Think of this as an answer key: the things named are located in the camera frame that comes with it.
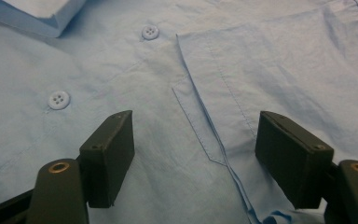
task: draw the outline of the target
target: shirt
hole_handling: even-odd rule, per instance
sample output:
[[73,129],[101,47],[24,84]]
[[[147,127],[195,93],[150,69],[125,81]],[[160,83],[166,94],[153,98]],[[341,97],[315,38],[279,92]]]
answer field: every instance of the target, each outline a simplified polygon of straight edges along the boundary
[[43,36],[57,37],[86,0],[0,0],[0,22]]
[[56,39],[0,24],[0,203],[131,109],[135,157],[90,223],[323,223],[253,151],[267,109],[358,159],[358,1],[328,2],[88,1]]

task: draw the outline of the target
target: shirt pocket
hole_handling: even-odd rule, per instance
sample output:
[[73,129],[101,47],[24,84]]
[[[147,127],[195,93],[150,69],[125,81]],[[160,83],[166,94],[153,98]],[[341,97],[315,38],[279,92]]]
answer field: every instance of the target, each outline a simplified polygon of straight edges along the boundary
[[[202,144],[222,149],[250,217],[255,223],[299,220],[255,157],[259,113],[298,122],[336,150],[335,162],[358,160],[356,3],[335,1],[273,21],[179,35],[178,42],[188,77],[173,89],[193,129],[200,133],[202,126],[208,134]],[[202,125],[191,121],[195,111]]]

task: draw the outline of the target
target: white button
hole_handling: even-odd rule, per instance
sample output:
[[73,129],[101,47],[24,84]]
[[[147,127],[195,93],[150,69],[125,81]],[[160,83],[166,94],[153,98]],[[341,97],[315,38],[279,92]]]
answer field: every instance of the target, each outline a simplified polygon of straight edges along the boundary
[[71,97],[66,91],[55,91],[48,98],[48,105],[51,109],[60,110],[69,105]]
[[147,25],[142,31],[142,36],[146,40],[152,40],[158,37],[158,33],[159,30],[157,26]]

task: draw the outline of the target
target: clamp jaw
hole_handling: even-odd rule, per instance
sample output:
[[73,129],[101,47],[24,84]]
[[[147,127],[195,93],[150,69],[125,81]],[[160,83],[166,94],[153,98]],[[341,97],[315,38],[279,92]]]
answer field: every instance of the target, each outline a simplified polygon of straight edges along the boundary
[[0,204],[0,223],[89,223],[88,208],[108,208],[134,156],[132,111],[107,118],[80,148],[77,159],[52,161],[34,189]]
[[295,208],[327,201],[326,224],[358,223],[358,161],[332,163],[334,149],[289,118],[261,111],[255,155]]

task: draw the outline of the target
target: blue fabric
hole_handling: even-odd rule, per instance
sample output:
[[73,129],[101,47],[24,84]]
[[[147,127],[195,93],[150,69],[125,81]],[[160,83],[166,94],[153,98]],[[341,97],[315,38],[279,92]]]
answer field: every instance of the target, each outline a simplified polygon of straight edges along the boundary
[[[358,2],[336,1],[272,21],[179,35],[178,41],[189,78],[174,88],[194,86],[203,108],[183,109],[208,117],[210,126],[194,129],[203,134],[213,129],[215,146],[221,146],[249,214],[258,221],[294,210],[255,157],[261,110],[288,116],[325,140],[336,149],[335,162],[358,160]],[[179,94],[179,102],[192,91]],[[290,223],[315,221],[295,216]]]
[[0,22],[28,32],[58,37],[86,0],[0,0]]
[[[59,38],[0,23],[0,203],[130,109],[134,160],[90,223],[323,223],[253,151],[267,109],[358,160],[358,1],[329,2],[93,0]],[[63,110],[55,91],[71,95]]]

